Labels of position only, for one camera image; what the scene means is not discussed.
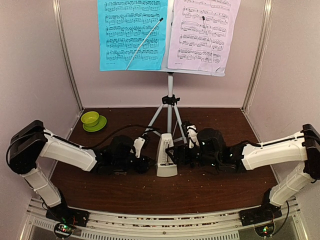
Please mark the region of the white metronome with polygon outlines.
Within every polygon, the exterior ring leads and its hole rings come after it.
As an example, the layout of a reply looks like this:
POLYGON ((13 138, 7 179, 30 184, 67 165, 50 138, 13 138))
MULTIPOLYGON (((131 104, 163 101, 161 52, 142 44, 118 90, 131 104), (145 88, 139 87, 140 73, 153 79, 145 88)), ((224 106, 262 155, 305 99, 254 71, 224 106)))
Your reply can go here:
POLYGON ((177 165, 171 160, 166 150, 174 146, 171 133, 163 133, 157 147, 156 155, 156 176, 169 178, 178 175, 177 165))

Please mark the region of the white perforated music stand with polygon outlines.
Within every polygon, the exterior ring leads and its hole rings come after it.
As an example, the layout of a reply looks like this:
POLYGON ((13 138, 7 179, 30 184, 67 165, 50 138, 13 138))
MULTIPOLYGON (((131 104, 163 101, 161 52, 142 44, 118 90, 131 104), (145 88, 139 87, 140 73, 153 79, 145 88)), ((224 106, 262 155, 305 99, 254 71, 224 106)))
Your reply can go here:
POLYGON ((177 107, 178 98, 173 94, 173 82, 174 82, 174 73, 177 71, 182 71, 183 73, 190 74, 208 74, 203 71, 191 71, 191 70, 181 70, 181 69, 169 69, 168 68, 168 55, 170 48, 170 39, 171 39, 171 31, 172 31, 172 23, 173 23, 173 9, 175 0, 167 0, 167 19, 166 19, 166 44, 165 44, 165 53, 163 57, 163 61, 161 64, 161 69, 159 71, 167 71, 168 74, 168 94, 162 98, 162 103, 154 114, 153 118, 150 121, 152 125, 157 119, 159 113, 161 112, 164 105, 167 105, 167 131, 171 132, 172 130, 172 113, 176 114, 177 122, 179 124, 182 123, 179 110, 177 107))

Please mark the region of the lilac sheet music page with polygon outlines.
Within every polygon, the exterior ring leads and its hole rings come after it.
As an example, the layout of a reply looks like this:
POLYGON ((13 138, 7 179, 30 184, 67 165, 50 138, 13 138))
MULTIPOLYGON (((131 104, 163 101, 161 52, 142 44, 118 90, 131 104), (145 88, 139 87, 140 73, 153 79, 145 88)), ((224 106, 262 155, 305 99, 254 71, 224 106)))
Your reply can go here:
POLYGON ((176 0, 167 67, 225 75, 239 0, 176 0))

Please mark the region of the blue sheet music page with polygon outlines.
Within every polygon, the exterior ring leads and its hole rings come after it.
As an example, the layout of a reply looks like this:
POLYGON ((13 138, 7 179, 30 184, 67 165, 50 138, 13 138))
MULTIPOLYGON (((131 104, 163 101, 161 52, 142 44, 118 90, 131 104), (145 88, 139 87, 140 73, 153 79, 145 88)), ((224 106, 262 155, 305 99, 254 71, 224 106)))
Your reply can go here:
POLYGON ((168 1, 97 1, 100 71, 159 71, 168 1))

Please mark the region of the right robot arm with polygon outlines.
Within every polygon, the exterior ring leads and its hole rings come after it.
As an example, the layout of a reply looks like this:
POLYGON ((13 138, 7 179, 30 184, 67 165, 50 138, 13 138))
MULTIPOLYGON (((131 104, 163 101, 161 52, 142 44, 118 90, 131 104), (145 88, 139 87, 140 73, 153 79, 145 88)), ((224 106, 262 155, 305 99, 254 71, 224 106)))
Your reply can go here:
POLYGON ((244 140, 231 146, 227 146, 222 133, 213 128, 198 131, 188 126, 186 134, 187 144, 165 149, 174 164, 197 161, 220 172, 244 173, 267 165, 298 162, 282 182, 264 193, 262 204, 256 210, 261 221, 268 220, 307 184, 320 179, 320 134, 309 123, 287 137, 260 143, 244 140))

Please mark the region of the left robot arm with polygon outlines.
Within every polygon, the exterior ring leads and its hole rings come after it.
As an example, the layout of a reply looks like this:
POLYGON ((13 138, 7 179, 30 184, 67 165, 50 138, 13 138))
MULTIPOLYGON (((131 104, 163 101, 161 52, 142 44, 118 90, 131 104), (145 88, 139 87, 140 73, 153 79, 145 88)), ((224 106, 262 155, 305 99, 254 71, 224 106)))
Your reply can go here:
POLYGON ((52 159, 85 172, 97 175, 111 175, 134 170, 146 173, 151 159, 142 155, 145 139, 132 140, 126 135, 108 135, 111 143, 99 148, 82 146, 60 137, 35 120, 16 133, 10 140, 5 160, 9 168, 24 178, 30 187, 43 199, 52 213, 61 222, 72 218, 72 211, 63 204, 63 194, 43 173, 39 158, 52 159))

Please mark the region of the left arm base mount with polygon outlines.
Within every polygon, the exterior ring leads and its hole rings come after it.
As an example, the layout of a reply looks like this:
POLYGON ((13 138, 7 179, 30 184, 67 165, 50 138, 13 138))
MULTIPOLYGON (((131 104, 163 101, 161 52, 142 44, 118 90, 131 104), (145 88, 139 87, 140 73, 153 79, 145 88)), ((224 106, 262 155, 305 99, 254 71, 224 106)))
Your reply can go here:
POLYGON ((59 239, 69 238, 77 227, 86 227, 90 213, 85 210, 65 208, 64 210, 54 210, 48 208, 45 217, 57 221, 53 227, 53 233, 59 239))

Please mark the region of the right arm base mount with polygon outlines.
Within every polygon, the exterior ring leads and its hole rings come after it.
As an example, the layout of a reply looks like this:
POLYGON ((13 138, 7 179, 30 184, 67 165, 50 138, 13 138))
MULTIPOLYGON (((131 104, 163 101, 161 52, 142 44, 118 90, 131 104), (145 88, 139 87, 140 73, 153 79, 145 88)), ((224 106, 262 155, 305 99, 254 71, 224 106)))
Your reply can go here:
POLYGON ((281 216, 281 210, 261 210, 259 207, 239 212, 242 226, 253 226, 255 233, 262 238, 269 238, 275 233, 275 219, 281 216))

